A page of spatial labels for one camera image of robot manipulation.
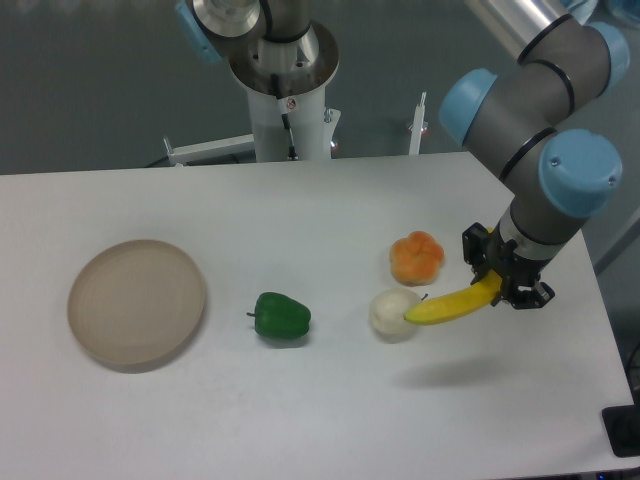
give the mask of yellow banana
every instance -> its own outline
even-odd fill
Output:
[[[407,322],[436,325],[468,315],[491,303],[500,292],[502,279],[493,270],[479,282],[458,292],[425,300],[404,314]]]

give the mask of plate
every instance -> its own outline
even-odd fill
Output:
[[[69,325],[107,366],[149,370],[186,346],[205,296],[202,274],[185,252],[134,240],[105,250],[80,272],[69,294]]]

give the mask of green bell pepper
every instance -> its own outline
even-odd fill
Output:
[[[263,337],[295,340],[309,332],[311,312],[281,293],[266,292],[258,297],[255,313],[256,333]]]

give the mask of toy fruit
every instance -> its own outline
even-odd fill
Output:
[[[500,293],[502,279],[493,270],[479,282],[455,293],[425,300],[405,313],[408,322],[417,325],[436,325],[455,320],[489,305]]]
[[[369,307],[369,322],[385,335],[402,335],[415,329],[404,314],[420,303],[420,296],[406,288],[394,288],[376,296]]]
[[[426,232],[413,232],[395,242],[389,252],[391,275],[407,286],[426,285],[438,274],[444,250]]]
[[[249,315],[255,317],[256,333],[262,337],[295,340],[309,332],[309,309],[281,293],[260,295],[255,313]]]

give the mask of white table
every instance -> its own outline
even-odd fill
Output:
[[[486,308],[377,338],[391,243],[444,246],[431,296],[465,287],[461,232],[510,194],[468,154],[0,178],[0,478],[483,479],[631,468],[602,408],[631,403],[581,235],[540,311]],[[66,319],[80,269],[116,243],[189,253],[207,281],[179,358],[127,375]],[[251,329],[263,291],[308,305],[309,341]]]

